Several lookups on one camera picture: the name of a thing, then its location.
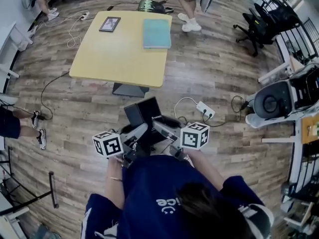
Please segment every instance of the square table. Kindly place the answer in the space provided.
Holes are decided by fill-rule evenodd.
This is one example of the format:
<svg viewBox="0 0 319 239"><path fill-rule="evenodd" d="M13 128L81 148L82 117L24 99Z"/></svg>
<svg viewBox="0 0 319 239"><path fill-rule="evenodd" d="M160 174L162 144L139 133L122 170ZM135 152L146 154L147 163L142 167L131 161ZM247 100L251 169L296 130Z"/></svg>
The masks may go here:
<svg viewBox="0 0 319 239"><path fill-rule="evenodd" d="M114 32L100 32L107 17L120 17ZM113 94L144 97L163 84L167 49L143 48L144 19L170 15L141 11L100 11L86 32L70 76L114 82Z"/></svg>

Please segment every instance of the teal folder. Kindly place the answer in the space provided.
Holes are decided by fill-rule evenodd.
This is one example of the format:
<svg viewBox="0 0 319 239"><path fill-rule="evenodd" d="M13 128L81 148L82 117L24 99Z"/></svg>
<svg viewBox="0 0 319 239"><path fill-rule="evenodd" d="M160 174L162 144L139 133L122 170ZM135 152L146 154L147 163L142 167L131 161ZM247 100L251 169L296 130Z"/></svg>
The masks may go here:
<svg viewBox="0 0 319 239"><path fill-rule="evenodd" d="M144 49L169 49L171 47L170 27L167 19L144 19Z"/></svg>

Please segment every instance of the sneaker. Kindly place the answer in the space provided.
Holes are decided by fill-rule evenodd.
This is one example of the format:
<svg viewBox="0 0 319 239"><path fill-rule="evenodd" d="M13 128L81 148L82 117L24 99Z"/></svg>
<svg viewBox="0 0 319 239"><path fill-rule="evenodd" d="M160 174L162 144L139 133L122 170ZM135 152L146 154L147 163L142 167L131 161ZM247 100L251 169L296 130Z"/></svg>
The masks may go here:
<svg viewBox="0 0 319 239"><path fill-rule="evenodd" d="M60 14L60 13L58 13L58 12L50 13L50 14L48 15L48 21L51 21L51 20L55 19L56 17L59 16L59 14Z"/></svg>
<svg viewBox="0 0 319 239"><path fill-rule="evenodd" d="M37 128L38 127L38 121L39 121L39 116L41 115L41 111L34 111L33 112L33 117L31 118L32 120L32 128Z"/></svg>
<svg viewBox="0 0 319 239"><path fill-rule="evenodd" d="M182 20L182 21L185 21L185 22L188 22L188 21L189 21L188 16L187 16L186 14L184 14L184 13L179 13L179 14L177 15L177 17L178 17L180 20Z"/></svg>
<svg viewBox="0 0 319 239"><path fill-rule="evenodd" d="M52 9L49 10L49 11L50 11L50 14L53 14L53 13L55 13L57 10L58 10L57 8L52 8Z"/></svg>
<svg viewBox="0 0 319 239"><path fill-rule="evenodd" d="M192 24L187 22L185 25L181 27L183 32L191 32L191 31L201 31L201 26L198 24Z"/></svg>
<svg viewBox="0 0 319 239"><path fill-rule="evenodd" d="M40 132L40 136L37 137L37 140L40 144L40 148L41 150L45 150L46 148L46 134L45 134L45 129L40 129L39 130Z"/></svg>

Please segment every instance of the navy blue shirt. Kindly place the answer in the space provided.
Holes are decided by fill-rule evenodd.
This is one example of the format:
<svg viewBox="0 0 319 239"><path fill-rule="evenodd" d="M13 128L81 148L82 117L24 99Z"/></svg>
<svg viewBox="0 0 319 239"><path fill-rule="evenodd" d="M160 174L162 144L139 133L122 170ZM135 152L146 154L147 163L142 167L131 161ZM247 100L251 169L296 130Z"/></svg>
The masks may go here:
<svg viewBox="0 0 319 239"><path fill-rule="evenodd" d="M241 176L228 178L218 191L188 161L156 155L135 161L124 170L125 205L117 208L109 199L92 194L86 206L81 239L176 239L189 238L176 190L187 183L201 183L214 197L236 208L264 205Z"/></svg>

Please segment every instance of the bracelet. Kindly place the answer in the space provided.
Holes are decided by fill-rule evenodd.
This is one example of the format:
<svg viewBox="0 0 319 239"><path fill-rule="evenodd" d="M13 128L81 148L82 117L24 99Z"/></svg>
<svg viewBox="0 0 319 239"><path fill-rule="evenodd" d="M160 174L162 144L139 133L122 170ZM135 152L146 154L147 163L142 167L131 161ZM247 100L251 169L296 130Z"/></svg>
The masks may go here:
<svg viewBox="0 0 319 239"><path fill-rule="evenodd" d="M113 179L113 180L115 180L115 181L122 181L122 179L115 178L115 177L111 177L111 179Z"/></svg>

